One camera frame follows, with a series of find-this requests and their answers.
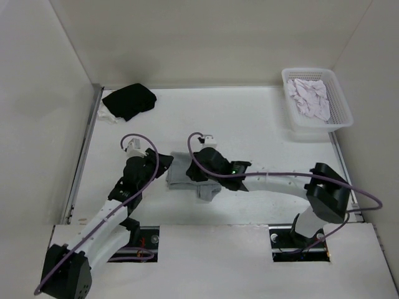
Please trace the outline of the grey tank top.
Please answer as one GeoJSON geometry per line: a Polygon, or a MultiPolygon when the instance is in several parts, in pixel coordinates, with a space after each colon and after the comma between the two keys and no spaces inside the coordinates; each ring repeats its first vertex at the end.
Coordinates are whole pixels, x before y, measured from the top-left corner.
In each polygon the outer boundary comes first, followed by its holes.
{"type": "Polygon", "coordinates": [[[189,153],[172,151],[171,155],[173,161],[166,175],[168,189],[194,191],[198,199],[206,202],[211,202],[221,192],[222,186],[215,181],[196,182],[186,175],[192,162],[189,153]]]}

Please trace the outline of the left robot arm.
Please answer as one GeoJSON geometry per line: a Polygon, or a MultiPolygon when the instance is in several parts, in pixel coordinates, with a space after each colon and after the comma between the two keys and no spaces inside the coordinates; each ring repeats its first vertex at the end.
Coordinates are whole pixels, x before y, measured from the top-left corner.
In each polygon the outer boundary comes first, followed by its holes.
{"type": "Polygon", "coordinates": [[[109,261],[152,259],[153,253],[143,247],[139,247],[134,256],[116,257],[115,254],[123,247],[131,249],[138,245],[140,223],[130,216],[141,202],[143,191],[162,176],[172,162],[172,156],[150,148],[129,157],[123,176],[94,218],[67,243],[52,244],[47,249],[35,295],[86,298],[96,268],[109,261]]]}

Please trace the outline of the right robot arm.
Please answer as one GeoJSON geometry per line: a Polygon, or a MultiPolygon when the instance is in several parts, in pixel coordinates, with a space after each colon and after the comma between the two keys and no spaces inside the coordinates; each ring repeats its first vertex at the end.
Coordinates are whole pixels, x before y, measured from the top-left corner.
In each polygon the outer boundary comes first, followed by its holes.
{"type": "Polygon", "coordinates": [[[212,180],[230,191],[269,191],[308,201],[309,207],[296,215],[289,231],[296,246],[308,246],[324,225],[343,224],[347,219],[347,181],[325,163],[316,163],[304,177],[273,176],[249,161],[228,161],[214,148],[203,148],[190,157],[195,159],[186,175],[192,181],[212,180]]]}

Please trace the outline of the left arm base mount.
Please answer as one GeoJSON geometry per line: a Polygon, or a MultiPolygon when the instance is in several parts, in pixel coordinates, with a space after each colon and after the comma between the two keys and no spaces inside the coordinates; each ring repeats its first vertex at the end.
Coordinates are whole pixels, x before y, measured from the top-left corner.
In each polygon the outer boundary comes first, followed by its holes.
{"type": "Polygon", "coordinates": [[[156,263],[158,261],[158,247],[160,243],[160,227],[144,226],[140,232],[132,237],[112,255],[111,263],[156,263]]]}

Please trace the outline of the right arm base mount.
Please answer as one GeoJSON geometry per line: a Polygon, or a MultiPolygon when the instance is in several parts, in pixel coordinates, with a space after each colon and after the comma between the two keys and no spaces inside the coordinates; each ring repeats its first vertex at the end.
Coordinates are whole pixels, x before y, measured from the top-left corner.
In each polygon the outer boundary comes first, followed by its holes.
{"type": "Polygon", "coordinates": [[[274,262],[330,262],[324,231],[311,237],[297,234],[289,225],[270,226],[272,259],[274,262]]]}

